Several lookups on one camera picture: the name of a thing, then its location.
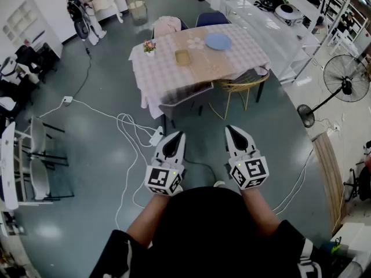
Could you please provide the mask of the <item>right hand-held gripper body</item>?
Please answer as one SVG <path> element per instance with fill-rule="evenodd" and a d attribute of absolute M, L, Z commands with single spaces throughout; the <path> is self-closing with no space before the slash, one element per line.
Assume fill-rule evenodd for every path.
<path fill-rule="evenodd" d="M 265 156 L 248 154 L 230 161 L 230 177 L 240 190 L 260 186 L 270 175 Z"/>

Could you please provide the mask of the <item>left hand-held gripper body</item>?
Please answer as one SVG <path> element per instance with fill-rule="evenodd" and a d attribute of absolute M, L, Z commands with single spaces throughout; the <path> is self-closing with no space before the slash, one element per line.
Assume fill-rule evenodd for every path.
<path fill-rule="evenodd" d="M 144 185 L 156 194 L 173 196 L 182 191 L 180 183 L 183 180 L 185 167 L 183 165 L 184 153 L 172 158 L 161 156 L 156 152 L 147 166 Z"/>

